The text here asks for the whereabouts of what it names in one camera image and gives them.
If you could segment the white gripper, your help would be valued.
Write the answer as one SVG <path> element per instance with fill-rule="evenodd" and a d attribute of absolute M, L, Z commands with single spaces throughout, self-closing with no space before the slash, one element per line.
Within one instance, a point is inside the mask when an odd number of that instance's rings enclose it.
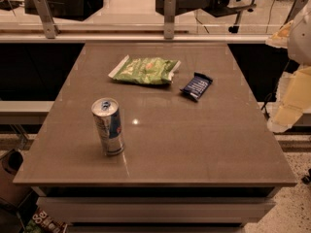
<path fill-rule="evenodd" d="M 273 48 L 288 48 L 291 60 L 311 65 L 311 1 L 294 20 L 284 24 L 265 43 Z M 284 72 L 278 82 L 276 102 L 267 127 L 274 133 L 292 128 L 303 113 L 311 108 L 311 67 L 299 66 L 292 74 Z"/>

